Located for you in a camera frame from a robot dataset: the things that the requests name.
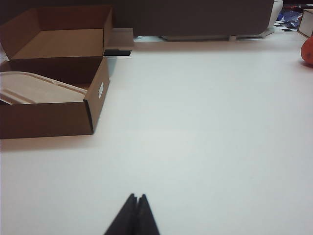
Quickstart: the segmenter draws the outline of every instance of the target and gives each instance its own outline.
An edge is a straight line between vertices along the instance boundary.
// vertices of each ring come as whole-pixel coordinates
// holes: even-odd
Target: cardboard box
[[[10,61],[23,71],[88,90],[82,102],[0,103],[0,139],[93,134],[109,85],[103,54],[113,29],[110,5],[41,7],[0,26]]]
[[[304,10],[302,20],[299,27],[299,32],[307,37],[313,34],[313,10]]]

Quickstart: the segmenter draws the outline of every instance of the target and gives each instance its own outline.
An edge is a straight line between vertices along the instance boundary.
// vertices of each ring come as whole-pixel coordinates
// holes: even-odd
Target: cardboard edge
[[[113,30],[113,7],[111,7],[110,12],[108,13],[108,16],[104,22],[103,25],[103,49],[102,49],[102,55],[104,55],[104,52],[106,50],[106,46],[109,43],[110,35]]]
[[[99,68],[85,95],[84,102],[89,109],[92,129],[95,131],[110,84],[107,59],[103,57]]]

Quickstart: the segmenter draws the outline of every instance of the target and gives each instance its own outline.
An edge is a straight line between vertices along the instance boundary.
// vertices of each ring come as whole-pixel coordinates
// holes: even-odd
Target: black object
[[[131,50],[106,49],[104,56],[130,56]]]
[[[1,0],[0,24],[31,7],[112,4],[115,27],[134,28],[134,36],[256,35],[268,27],[273,3],[274,0]]]
[[[104,235],[160,235],[146,195],[131,194]]]

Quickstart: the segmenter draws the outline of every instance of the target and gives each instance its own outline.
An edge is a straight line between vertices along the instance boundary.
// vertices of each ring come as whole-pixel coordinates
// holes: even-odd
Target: box lid
[[[0,26],[9,59],[102,56],[113,29],[111,5],[39,7]]]

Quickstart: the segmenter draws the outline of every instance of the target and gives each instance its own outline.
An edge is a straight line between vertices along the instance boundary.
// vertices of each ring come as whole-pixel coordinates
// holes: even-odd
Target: box flap
[[[134,34],[132,28],[114,28],[105,49],[133,50]]]
[[[0,26],[1,45],[11,59],[40,32],[37,10],[29,9]]]
[[[112,5],[39,7],[41,30],[103,28]]]
[[[89,107],[93,130],[97,126],[109,82],[107,59],[103,58],[84,100]]]

